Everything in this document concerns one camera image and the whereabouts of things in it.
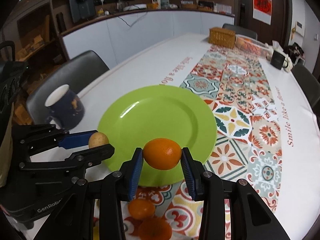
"plate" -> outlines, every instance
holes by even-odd
[[[168,85],[143,87],[122,96],[104,113],[98,131],[115,148],[114,155],[104,161],[111,171],[119,170],[137,147],[155,138],[188,147],[194,160],[205,163],[217,138],[217,124],[208,105],[190,90]],[[158,187],[183,179],[180,163],[160,171],[144,161],[139,185]]]

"potato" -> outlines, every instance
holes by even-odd
[[[109,143],[108,137],[102,132],[96,132],[90,136],[89,148],[98,147]]]

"patterned tablecloth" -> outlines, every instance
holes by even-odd
[[[274,212],[280,191],[282,151],[280,126],[271,89],[257,59],[237,48],[211,46],[180,87],[199,95],[218,126],[217,142],[204,164],[222,179],[245,178]],[[149,199],[156,216],[171,225],[172,239],[199,235],[203,203],[193,202],[185,182],[139,187],[136,198]],[[226,239],[231,238],[230,208],[225,200]],[[138,240],[141,221],[123,203],[127,239]]]

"black chair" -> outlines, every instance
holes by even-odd
[[[56,88],[68,84],[70,89],[77,94],[108,70],[108,66],[92,50],[63,64],[27,98],[27,110],[34,124],[45,123],[49,111],[44,103]]]
[[[308,99],[310,106],[314,109],[320,99],[320,83],[301,63],[297,63],[291,71]]]
[[[236,34],[244,35],[244,36],[253,38],[255,40],[258,39],[258,34],[256,32],[248,30],[248,29],[240,27],[240,26],[236,26],[236,25],[225,23],[222,26],[222,28],[235,31]]]

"pink plastic basket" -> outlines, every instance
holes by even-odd
[[[269,49],[262,42],[240,34],[236,35],[236,46],[245,52],[262,58],[267,56]]]

